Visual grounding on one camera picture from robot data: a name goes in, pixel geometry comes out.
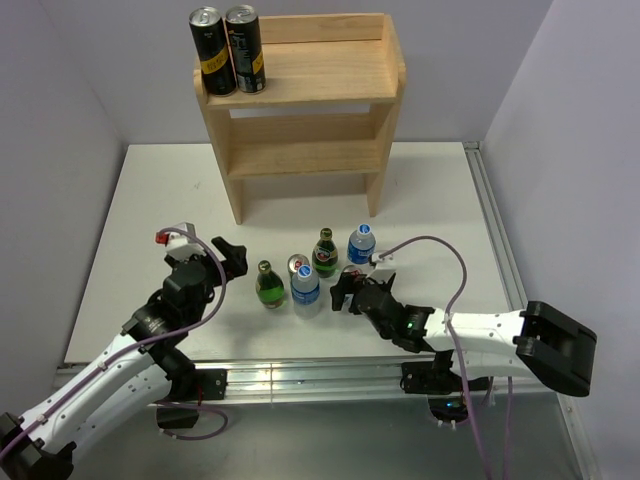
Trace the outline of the silver blue energy can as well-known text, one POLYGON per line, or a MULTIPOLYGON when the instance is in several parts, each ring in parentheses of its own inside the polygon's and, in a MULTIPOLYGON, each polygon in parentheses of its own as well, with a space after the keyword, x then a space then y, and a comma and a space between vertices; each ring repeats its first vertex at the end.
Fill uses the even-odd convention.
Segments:
POLYGON ((347 279, 349 282, 353 283, 361 281, 365 277, 366 274, 359 266, 350 264, 343 268, 340 279, 347 279))

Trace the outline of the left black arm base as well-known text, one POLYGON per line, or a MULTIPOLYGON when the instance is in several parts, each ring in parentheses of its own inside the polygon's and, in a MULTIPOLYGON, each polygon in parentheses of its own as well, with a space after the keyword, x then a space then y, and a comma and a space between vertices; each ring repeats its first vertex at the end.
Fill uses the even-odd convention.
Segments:
POLYGON ((156 423, 161 432, 180 440, 204 440, 219 435, 228 425, 228 417, 217 413, 222 426, 209 436, 188 436, 179 430, 193 428, 204 410, 205 401, 222 400, 227 386, 226 369, 197 369, 180 350, 173 347, 164 353, 154 354, 157 365, 169 383, 169 392, 158 402, 156 423))

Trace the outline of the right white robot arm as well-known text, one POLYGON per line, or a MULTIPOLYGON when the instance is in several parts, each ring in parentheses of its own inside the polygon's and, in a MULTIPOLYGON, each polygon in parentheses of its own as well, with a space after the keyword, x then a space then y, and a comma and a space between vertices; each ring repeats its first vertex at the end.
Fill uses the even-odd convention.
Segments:
POLYGON ((435 383, 457 388, 484 377, 535 378, 573 397, 590 394, 597 335, 541 302, 498 314, 450 313, 404 305, 391 294, 395 280, 343 273, 330 288, 331 308, 363 315, 384 340, 411 353, 432 352, 435 383))

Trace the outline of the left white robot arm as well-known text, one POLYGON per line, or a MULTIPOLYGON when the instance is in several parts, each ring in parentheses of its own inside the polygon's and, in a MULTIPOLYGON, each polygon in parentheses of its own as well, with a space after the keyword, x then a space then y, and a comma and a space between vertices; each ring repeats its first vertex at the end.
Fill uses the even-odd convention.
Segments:
POLYGON ((220 309, 229 281, 246 275, 247 250, 172 227, 156 235, 171 273, 111 343, 48 399, 1 416, 1 468, 11 479, 66 479, 73 456, 156 401, 195 395, 194 363, 178 344, 220 309))

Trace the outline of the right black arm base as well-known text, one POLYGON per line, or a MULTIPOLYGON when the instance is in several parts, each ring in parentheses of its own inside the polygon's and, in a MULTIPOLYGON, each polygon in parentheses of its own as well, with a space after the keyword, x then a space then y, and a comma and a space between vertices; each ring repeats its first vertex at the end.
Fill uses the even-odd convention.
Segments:
POLYGON ((438 421, 458 423, 468 418, 462 379, 435 361, 403 362, 399 385, 406 394, 425 395, 438 421))

